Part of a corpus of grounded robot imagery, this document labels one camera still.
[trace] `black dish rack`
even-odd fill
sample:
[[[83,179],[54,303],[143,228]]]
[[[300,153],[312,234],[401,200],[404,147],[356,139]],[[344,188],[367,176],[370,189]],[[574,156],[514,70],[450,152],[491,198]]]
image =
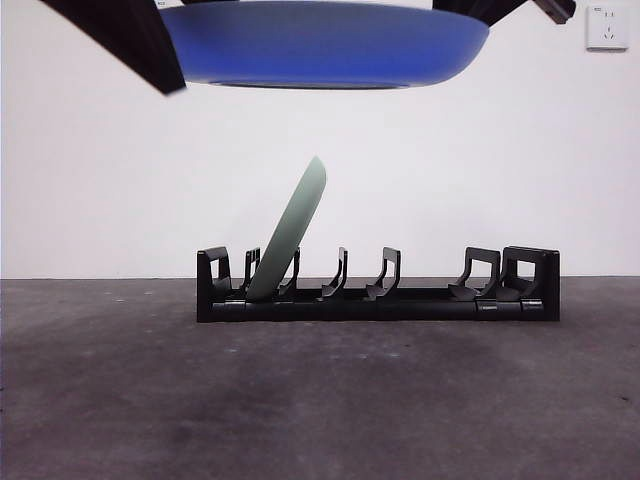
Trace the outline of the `black dish rack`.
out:
[[[464,272],[443,287],[400,287],[401,254],[384,248],[382,271],[371,284],[346,287],[348,252],[340,248],[338,272],[319,288],[298,285],[300,249],[293,258],[293,276],[263,302],[248,302],[251,272],[260,263],[260,249],[245,256],[244,281],[232,287],[225,247],[197,254],[197,321],[346,321],[346,320],[535,320],[560,319],[560,253],[524,247],[496,250],[468,247]],[[473,261],[491,265],[481,289],[467,286]],[[518,275],[518,262],[535,265],[532,278]],[[214,277],[211,265],[218,264]],[[389,263],[393,275],[387,277]]]

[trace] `white wall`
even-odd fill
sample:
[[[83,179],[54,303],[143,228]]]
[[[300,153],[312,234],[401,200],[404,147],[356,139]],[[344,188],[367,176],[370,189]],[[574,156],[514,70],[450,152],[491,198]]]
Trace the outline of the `white wall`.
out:
[[[329,181],[302,274],[455,275],[466,245],[557,248],[564,274],[640,274],[640,5],[632,48],[584,50],[533,2],[432,87],[189,85],[164,98],[36,0],[3,1],[3,277],[181,277],[265,246],[306,163]],[[420,5],[415,0],[408,4]]]

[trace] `concrete floor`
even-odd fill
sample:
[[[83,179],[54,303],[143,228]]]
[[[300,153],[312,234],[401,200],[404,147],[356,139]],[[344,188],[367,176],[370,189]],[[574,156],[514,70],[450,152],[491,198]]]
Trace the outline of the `concrete floor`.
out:
[[[5,281],[18,479],[640,479],[640,278],[550,323],[198,325],[193,280]]]

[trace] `wall outlet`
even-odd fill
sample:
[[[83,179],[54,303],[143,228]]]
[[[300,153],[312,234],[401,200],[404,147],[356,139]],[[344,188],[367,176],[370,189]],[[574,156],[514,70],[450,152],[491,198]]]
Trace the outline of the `wall outlet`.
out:
[[[587,50],[629,48],[629,7],[590,5],[587,7]]]

